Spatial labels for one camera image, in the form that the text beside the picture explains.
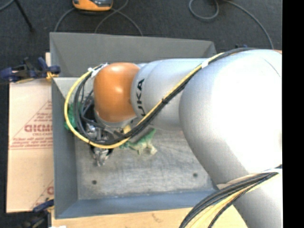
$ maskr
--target black cable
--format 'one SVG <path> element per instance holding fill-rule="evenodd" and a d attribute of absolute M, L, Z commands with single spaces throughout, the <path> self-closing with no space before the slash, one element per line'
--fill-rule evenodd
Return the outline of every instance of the black cable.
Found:
<path fill-rule="evenodd" d="M 192 9 L 192 3 L 193 3 L 193 1 L 195 1 L 195 0 L 190 0 L 190 2 L 189 2 L 189 10 L 190 10 L 190 12 L 191 12 L 197 19 L 200 19 L 200 20 L 206 22 L 206 21 L 210 21 L 210 20 L 214 19 L 214 18 L 219 14 L 219 4 L 218 4 L 218 1 L 217 1 L 217 0 L 213 0 L 214 4 L 215 4 L 215 6 L 216 6 L 216 11 L 215 11 L 214 15 L 212 15 L 212 16 L 210 16 L 210 17 L 200 16 L 200 15 L 198 15 L 197 13 L 195 13 L 195 12 L 193 11 L 193 9 Z M 256 18 L 253 14 L 251 14 L 251 13 L 248 12 L 246 9 L 244 9 L 243 7 L 237 5 L 237 4 L 234 3 L 234 2 L 231 2 L 231 1 L 229 1 L 229 0 L 222 0 L 222 1 L 227 2 L 227 3 L 229 3 L 229 4 L 233 5 L 233 6 L 235 6 L 236 8 L 242 10 L 244 13 L 246 13 L 248 16 L 250 16 L 250 17 L 258 24 L 258 26 L 262 29 L 262 31 L 265 33 L 265 35 L 266 35 L 266 37 L 267 37 L 267 39 L 268 39 L 268 41 L 269 41 L 269 44 L 270 44 L 271 49 L 274 49 L 272 40 L 271 40 L 271 38 L 270 38 L 268 32 L 266 31 L 266 29 L 264 28 L 264 26 L 260 23 L 260 21 L 257 20 L 257 18 Z"/>
<path fill-rule="evenodd" d="M 6 4 L 4 4 L 3 6 L 0 7 L 0 11 L 4 10 L 5 8 L 7 8 L 10 4 L 12 4 L 15 0 L 10 0 L 9 2 L 7 2 Z"/>
<path fill-rule="evenodd" d="M 127 15 L 125 15 L 125 14 L 123 14 L 121 12 L 121 10 L 123 8 L 125 8 L 125 6 L 127 6 L 128 2 L 129 2 L 129 0 L 126 0 L 125 3 L 120 8 L 118 8 L 118 9 L 111 8 L 110 10 L 112 10 L 113 13 L 109 14 L 102 21 L 99 22 L 99 24 L 97 25 L 94 33 L 97 33 L 99 27 L 103 24 L 104 21 L 106 21 L 109 17 L 113 16 L 114 14 L 119 13 L 120 15 L 124 16 L 125 18 L 127 18 L 137 28 L 137 30 L 139 31 L 139 33 L 141 34 L 141 36 L 143 36 L 143 33 L 142 33 L 141 29 L 138 27 L 138 25 L 130 17 L 128 17 Z"/>
<path fill-rule="evenodd" d="M 230 51 L 227 51 L 225 53 L 222 53 L 221 55 L 219 55 L 218 57 L 214 58 L 213 60 L 211 60 L 209 62 L 209 64 L 222 59 L 224 57 L 227 57 L 229 55 L 238 53 L 238 52 L 242 52 L 242 51 L 248 51 L 248 50 L 252 50 L 253 48 L 236 48 Z M 88 74 L 84 80 L 79 84 L 76 92 L 75 92 L 75 96 L 74 96 L 74 116 L 75 116 L 75 121 L 76 124 L 78 126 L 78 128 L 82 131 L 85 132 L 82 124 L 81 124 L 81 119 L 79 117 L 79 112 L 78 112 L 78 108 L 76 108 L 76 105 L 78 104 L 78 99 L 80 96 L 80 92 L 82 91 L 82 87 L 84 87 L 85 83 L 87 82 L 87 80 L 90 78 L 92 73 Z M 88 136 L 85 132 L 85 135 L 87 136 L 87 139 L 91 142 L 97 143 L 97 144 L 102 144 L 102 145 L 112 145 L 112 144 L 116 144 L 126 138 L 132 138 L 133 136 L 139 134 L 145 127 L 147 127 L 151 121 L 156 117 L 156 115 L 162 110 L 162 108 L 174 97 L 176 96 L 180 91 L 182 91 L 184 89 L 184 87 L 186 86 L 186 84 L 188 83 L 188 81 L 195 75 L 193 74 L 192 76 L 190 76 L 187 80 L 185 80 L 182 84 L 180 84 L 174 91 L 171 92 L 170 95 L 168 95 L 165 99 L 163 99 L 163 102 L 160 103 L 155 109 L 154 111 L 144 120 L 142 121 L 140 124 L 138 124 L 137 126 L 135 126 L 133 129 L 131 129 L 129 132 L 122 134 L 121 136 L 119 136 L 116 139 L 110 140 L 110 141 L 105 141 L 105 140 L 100 140 L 100 141 L 95 141 L 94 139 L 90 138 L 90 136 Z"/>
<path fill-rule="evenodd" d="M 121 10 L 123 8 L 125 8 L 125 6 L 128 4 L 129 0 L 126 0 L 126 2 L 118 9 L 113 9 L 111 8 L 110 11 L 112 10 L 113 12 L 109 15 L 107 15 L 102 21 L 99 22 L 99 24 L 97 25 L 97 27 L 95 28 L 94 33 L 97 33 L 99 27 L 107 20 L 109 19 L 109 17 L 113 16 L 114 14 L 118 13 L 122 16 L 124 16 L 125 18 L 127 18 L 135 27 L 136 29 L 139 31 L 140 35 L 143 36 L 143 32 L 141 31 L 141 29 L 139 28 L 139 26 L 134 22 L 134 20 L 132 20 L 129 16 L 125 15 L 124 13 L 121 12 Z M 71 8 L 68 11 L 66 11 L 58 20 L 54 32 L 57 32 L 59 25 L 61 24 L 61 22 L 65 19 L 65 17 L 70 14 L 71 12 L 73 12 L 74 10 L 76 10 L 75 8 Z M 104 13 L 101 12 L 94 12 L 95 15 L 103 15 Z"/>
<path fill-rule="evenodd" d="M 182 221 L 180 228 L 185 228 L 189 222 L 196 217 L 199 213 L 201 213 L 205 208 L 209 207 L 210 205 L 219 202 L 220 200 L 223 200 L 227 197 L 229 197 L 231 194 L 236 193 L 246 187 L 249 187 L 253 185 L 248 190 L 242 192 L 242 194 L 245 194 L 250 189 L 254 188 L 255 186 L 261 184 L 262 182 L 274 177 L 277 175 L 277 172 L 269 172 L 269 173 L 260 173 L 257 174 L 254 177 L 250 177 L 246 180 L 231 184 L 219 191 L 216 191 L 214 194 L 209 195 L 205 199 L 203 199 L 201 202 L 199 202 L 193 209 L 188 213 L 188 215 L 185 217 L 185 219 Z M 227 205 L 225 205 L 222 210 L 219 212 L 218 215 L 215 216 L 214 221 L 211 222 L 211 225 L 215 223 L 215 221 L 218 219 L 218 217 L 239 197 L 242 195 L 238 195 L 236 198 L 234 198 L 231 202 L 229 202 Z"/>

